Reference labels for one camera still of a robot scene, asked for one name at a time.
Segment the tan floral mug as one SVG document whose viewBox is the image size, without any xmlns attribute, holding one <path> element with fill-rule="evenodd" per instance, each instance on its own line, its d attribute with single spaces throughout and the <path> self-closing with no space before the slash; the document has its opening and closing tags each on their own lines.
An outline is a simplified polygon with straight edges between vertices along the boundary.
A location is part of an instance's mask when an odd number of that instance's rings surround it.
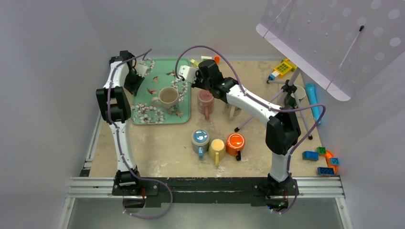
<svg viewBox="0 0 405 229">
<path fill-rule="evenodd" d="M 180 110 L 180 94 L 174 87 L 162 88 L 157 97 L 152 98 L 151 103 L 162 108 L 169 115 L 176 115 Z"/>
</svg>

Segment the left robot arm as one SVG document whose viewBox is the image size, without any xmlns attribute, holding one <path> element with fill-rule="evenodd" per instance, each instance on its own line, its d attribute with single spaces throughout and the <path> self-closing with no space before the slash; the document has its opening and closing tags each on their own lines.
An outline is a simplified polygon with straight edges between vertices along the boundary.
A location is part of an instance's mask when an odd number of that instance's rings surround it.
<svg viewBox="0 0 405 229">
<path fill-rule="evenodd" d="M 118 56 L 111 57 L 107 81 L 102 88 L 96 90 L 100 113 L 113 134 L 117 155 L 113 196 L 135 196 L 142 193 L 142 182 L 129 139 L 131 108 L 125 93 L 125 85 L 128 83 L 142 82 L 132 67 L 135 59 L 129 51 L 120 51 Z"/>
</svg>

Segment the light green mug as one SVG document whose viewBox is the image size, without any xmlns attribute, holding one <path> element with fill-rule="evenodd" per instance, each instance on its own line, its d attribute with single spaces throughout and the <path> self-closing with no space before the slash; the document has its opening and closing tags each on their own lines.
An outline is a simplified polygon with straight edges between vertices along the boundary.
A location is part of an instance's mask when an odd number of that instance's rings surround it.
<svg viewBox="0 0 405 229">
<path fill-rule="evenodd" d="M 199 68 L 198 67 L 199 63 L 200 62 L 195 60 L 195 59 L 190 59 L 190 66 L 193 67 L 193 68 Z"/>
</svg>

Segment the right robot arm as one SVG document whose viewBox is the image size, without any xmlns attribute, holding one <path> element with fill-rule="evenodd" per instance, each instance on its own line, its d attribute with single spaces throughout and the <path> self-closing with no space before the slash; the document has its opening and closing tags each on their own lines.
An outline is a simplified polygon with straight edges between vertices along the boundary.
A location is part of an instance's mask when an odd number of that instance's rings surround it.
<svg viewBox="0 0 405 229">
<path fill-rule="evenodd" d="M 274 194 L 284 191 L 291 180 L 289 155 L 301 135 L 295 112 L 250 93 L 235 78 L 223 77 L 213 60 L 203 61 L 197 68 L 181 66 L 178 74 L 192 87 L 207 90 L 215 99 L 241 108 L 266 127 L 265 143 L 272 153 L 266 187 Z"/>
</svg>

